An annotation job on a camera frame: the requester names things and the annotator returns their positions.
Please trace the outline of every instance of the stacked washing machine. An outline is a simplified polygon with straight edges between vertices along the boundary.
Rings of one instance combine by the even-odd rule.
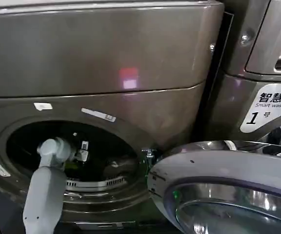
[[[65,165],[64,222],[163,221],[152,158],[189,141],[224,6],[201,1],[0,1],[0,191],[23,204],[51,137]]]
[[[234,15],[203,138],[281,145],[281,0],[225,0]]]

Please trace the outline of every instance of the robotic arm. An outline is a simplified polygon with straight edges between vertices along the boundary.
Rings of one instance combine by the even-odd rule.
[[[75,150],[57,137],[46,140],[38,153],[41,161],[32,175],[22,218],[27,234],[52,234],[62,213],[64,163],[73,160]]]

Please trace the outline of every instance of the open door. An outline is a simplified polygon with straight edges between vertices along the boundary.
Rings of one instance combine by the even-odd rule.
[[[281,146],[184,145],[153,166],[147,185],[156,206],[183,233],[281,233]]]

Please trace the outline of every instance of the screw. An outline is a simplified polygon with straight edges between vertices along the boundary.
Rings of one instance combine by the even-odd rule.
[[[214,49],[215,49],[215,44],[214,43],[210,44],[210,51],[211,51],[211,53],[214,52]]]
[[[243,34],[242,37],[241,37],[241,44],[242,44],[242,45],[246,44],[247,42],[250,41],[250,39],[251,39],[251,38],[249,37],[248,34]]]
[[[156,151],[156,150],[154,150],[154,149],[143,149],[143,150],[141,150],[142,152],[147,152],[147,155],[146,155],[146,157],[147,158],[153,158],[155,155],[154,155],[154,152]]]

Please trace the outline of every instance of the number 1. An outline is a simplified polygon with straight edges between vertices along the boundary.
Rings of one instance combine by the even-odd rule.
[[[256,123],[254,122],[254,120],[256,119],[256,117],[257,117],[257,115],[258,115],[258,112],[254,112],[254,113],[252,113],[252,114],[253,114],[253,117],[252,117],[251,121],[250,121],[250,122],[247,122],[246,124],[256,124]]]

